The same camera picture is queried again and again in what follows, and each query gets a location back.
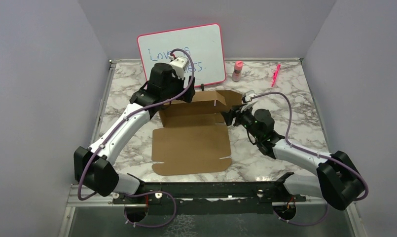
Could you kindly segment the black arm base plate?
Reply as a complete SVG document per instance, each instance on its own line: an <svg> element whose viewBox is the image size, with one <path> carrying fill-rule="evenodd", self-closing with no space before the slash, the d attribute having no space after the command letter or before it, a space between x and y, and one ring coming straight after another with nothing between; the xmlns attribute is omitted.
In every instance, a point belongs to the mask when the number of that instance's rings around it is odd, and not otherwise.
<svg viewBox="0 0 397 237"><path fill-rule="evenodd" d="M282 181L256 182L143 182L136 197L120 193L113 204L149 215L273 214L273 203L302 202Z"/></svg>

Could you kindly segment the brown cardboard box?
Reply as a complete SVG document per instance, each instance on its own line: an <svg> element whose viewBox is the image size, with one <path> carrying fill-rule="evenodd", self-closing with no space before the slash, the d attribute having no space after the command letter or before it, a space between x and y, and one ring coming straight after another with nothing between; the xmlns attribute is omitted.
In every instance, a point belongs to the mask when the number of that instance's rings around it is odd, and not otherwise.
<svg viewBox="0 0 397 237"><path fill-rule="evenodd" d="M221 112L242 103L233 90L199 91L192 102L175 101L159 111L162 128L152 133L152 169L162 176L225 171L232 163Z"/></svg>

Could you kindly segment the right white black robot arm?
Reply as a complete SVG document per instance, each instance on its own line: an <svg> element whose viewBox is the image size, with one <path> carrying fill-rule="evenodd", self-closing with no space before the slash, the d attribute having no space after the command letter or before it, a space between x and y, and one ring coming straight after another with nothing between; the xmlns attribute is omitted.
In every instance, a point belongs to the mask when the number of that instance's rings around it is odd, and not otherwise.
<svg viewBox="0 0 397 237"><path fill-rule="evenodd" d="M221 115L227 126L242 126L263 155L295 164L313 174L312 177L291 175L277 184L274 196L278 200L285 201L296 194L317 196L333 208L345 210L368 195L365 180L346 153L327 154L293 144L274 130L275 121L269 110L254 112L251 104L243 104Z"/></svg>

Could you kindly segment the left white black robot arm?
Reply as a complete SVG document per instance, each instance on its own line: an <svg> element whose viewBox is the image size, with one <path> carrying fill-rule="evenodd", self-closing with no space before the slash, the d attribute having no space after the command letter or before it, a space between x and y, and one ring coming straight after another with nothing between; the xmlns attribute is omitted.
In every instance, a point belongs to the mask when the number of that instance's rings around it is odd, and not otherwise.
<svg viewBox="0 0 397 237"><path fill-rule="evenodd" d="M135 133L163 107L173 100L191 102L194 91L194 76L184 86L184 72L189 62L176 59L170 63L156 63L149 80L130 98L123 114L113 126L88 148L78 147L74 153L75 178L78 181L77 197L82 196L82 186L103 197L111 193L125 193L131 202L144 198L140 180L132 175L115 171L113 165L126 144Z"/></svg>

